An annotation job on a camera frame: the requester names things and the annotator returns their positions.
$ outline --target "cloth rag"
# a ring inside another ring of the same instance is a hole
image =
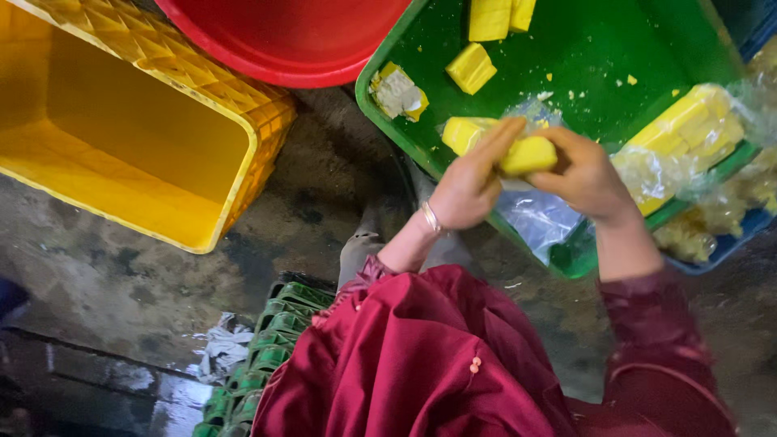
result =
[[[240,324],[229,330],[229,322],[234,318],[234,313],[221,313],[216,326],[207,330],[207,345],[197,372],[197,379],[201,383],[224,385],[227,375],[232,373],[238,363],[248,358],[246,345],[253,338],[253,332]]]

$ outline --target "red fabric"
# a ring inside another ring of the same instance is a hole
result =
[[[273,374],[252,435],[734,435],[670,274],[600,289],[618,348],[587,404],[504,294],[459,266],[394,274],[370,257]]]

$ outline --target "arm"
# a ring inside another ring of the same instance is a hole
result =
[[[617,346],[608,361],[605,404],[634,411],[672,435],[733,435],[716,396],[712,359],[679,282],[599,144],[566,129],[538,135],[566,159],[530,181],[558,194],[596,225],[599,289]]]
[[[507,118],[477,146],[457,158],[429,199],[443,229],[467,229],[479,224],[497,202],[502,185],[494,166],[507,154],[526,119]],[[418,272],[439,235],[417,211],[399,233],[378,253],[378,259],[396,273]]]

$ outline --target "bangle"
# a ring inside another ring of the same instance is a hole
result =
[[[421,202],[421,211],[423,211],[423,216],[427,218],[427,223],[429,223],[429,226],[431,226],[434,233],[440,235],[443,230],[442,225],[440,224],[440,221],[437,220],[437,216],[434,214],[434,211],[432,211],[428,201]]]

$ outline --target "woman's left hand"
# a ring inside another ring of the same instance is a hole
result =
[[[429,199],[443,228],[471,228],[491,212],[502,191],[494,167],[525,126],[524,117],[505,118],[472,151],[451,163]]]

